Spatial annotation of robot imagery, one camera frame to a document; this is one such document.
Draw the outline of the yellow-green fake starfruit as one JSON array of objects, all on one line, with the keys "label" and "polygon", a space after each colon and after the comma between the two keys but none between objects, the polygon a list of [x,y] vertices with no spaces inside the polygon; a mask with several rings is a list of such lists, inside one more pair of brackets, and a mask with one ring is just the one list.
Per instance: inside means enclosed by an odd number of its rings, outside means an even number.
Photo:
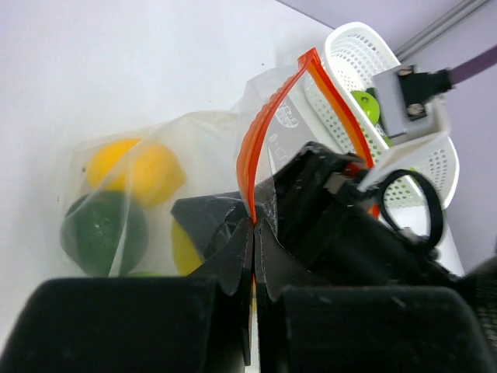
[{"label": "yellow-green fake starfruit", "polygon": [[176,220],[172,221],[171,240],[172,255],[180,275],[188,276],[203,264],[190,237]]}]

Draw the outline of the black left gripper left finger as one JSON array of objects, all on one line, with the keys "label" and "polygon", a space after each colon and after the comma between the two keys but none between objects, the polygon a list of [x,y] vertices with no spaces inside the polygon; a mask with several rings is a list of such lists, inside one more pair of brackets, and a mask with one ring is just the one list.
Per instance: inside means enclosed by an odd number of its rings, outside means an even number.
[{"label": "black left gripper left finger", "polygon": [[30,296],[3,372],[243,372],[251,362],[254,228],[186,277],[63,278]]}]

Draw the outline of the dark green fake avocado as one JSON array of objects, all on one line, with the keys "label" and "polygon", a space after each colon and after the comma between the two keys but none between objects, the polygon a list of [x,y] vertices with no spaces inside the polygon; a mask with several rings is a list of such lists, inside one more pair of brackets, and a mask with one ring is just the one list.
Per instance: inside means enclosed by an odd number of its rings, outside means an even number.
[{"label": "dark green fake avocado", "polygon": [[80,197],[69,207],[61,226],[61,247],[89,276],[110,274],[120,243],[119,274],[130,273],[143,258],[148,238],[144,210],[121,191]]}]

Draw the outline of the yellow fake lemon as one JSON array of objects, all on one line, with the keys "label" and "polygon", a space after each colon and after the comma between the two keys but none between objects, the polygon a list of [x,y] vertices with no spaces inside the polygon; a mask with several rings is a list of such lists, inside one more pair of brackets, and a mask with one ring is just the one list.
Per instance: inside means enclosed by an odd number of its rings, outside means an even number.
[{"label": "yellow fake lemon", "polygon": [[[98,150],[86,166],[89,186],[96,188],[140,141],[139,138],[124,138]],[[106,189],[125,191],[130,188],[143,206],[153,207],[171,199],[185,182],[186,174],[176,154],[170,148],[154,143],[144,147]]]}]

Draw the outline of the clear zip bag orange seal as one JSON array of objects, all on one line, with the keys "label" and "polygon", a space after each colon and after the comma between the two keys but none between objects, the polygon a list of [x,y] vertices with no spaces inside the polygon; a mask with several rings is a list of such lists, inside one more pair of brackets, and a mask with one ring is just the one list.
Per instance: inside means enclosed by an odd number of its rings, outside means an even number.
[{"label": "clear zip bag orange seal", "polygon": [[[130,273],[120,275],[123,255],[123,243],[120,243],[110,274],[106,277],[182,276],[172,255],[171,240],[171,210],[181,198],[238,192],[252,222],[266,220],[272,231],[277,232],[276,174],[306,143],[315,138],[309,129],[310,120],[298,117],[292,129],[293,142],[286,145],[276,143],[278,129],[283,125],[283,116],[290,107],[291,98],[298,93],[306,78],[314,80],[325,100],[331,104],[352,141],[356,151],[352,153],[360,157],[367,168],[373,167],[370,149],[351,104],[343,99],[328,76],[318,52],[311,49],[301,55],[296,63],[268,70],[250,80],[235,112],[189,113],[163,124],[117,134],[94,145],[76,148],[68,170],[67,210],[61,226],[69,207],[76,200],[86,194],[94,195],[107,190],[108,184],[123,172],[125,166],[130,165],[144,147],[160,143],[176,154],[186,174],[186,182],[171,199],[153,207],[143,206],[130,188],[121,191],[134,198],[144,210],[148,223],[148,247],[139,264]],[[139,138],[141,141],[96,188],[90,187],[86,179],[89,160],[104,145],[124,138]],[[61,227],[59,237],[61,245]],[[64,254],[81,269],[65,251]]]}]

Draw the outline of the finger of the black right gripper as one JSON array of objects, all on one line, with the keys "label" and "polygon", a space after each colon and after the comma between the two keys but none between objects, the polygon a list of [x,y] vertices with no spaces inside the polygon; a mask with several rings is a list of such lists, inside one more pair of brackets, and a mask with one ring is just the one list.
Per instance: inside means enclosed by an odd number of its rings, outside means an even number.
[{"label": "finger of the black right gripper", "polygon": [[252,226],[240,193],[228,192],[178,199],[171,210],[186,231],[202,260],[225,246],[241,221]]}]

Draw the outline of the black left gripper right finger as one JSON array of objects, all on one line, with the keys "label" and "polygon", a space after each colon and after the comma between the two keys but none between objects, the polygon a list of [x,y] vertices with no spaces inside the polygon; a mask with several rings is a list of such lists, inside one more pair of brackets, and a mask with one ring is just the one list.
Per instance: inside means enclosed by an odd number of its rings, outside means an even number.
[{"label": "black left gripper right finger", "polygon": [[452,289],[327,286],[265,222],[254,255],[262,372],[496,370],[481,323]]}]

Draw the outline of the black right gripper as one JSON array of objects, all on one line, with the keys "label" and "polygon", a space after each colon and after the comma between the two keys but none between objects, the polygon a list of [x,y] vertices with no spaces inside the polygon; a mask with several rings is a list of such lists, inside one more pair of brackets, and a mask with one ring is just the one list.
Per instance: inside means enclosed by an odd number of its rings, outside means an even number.
[{"label": "black right gripper", "polygon": [[[438,262],[444,214],[434,185],[421,173],[399,169],[360,191],[369,173],[357,155],[310,141],[276,174],[278,232],[267,241],[269,287],[460,284]],[[426,200],[426,235],[402,228],[388,213],[386,193],[404,176]]]}]

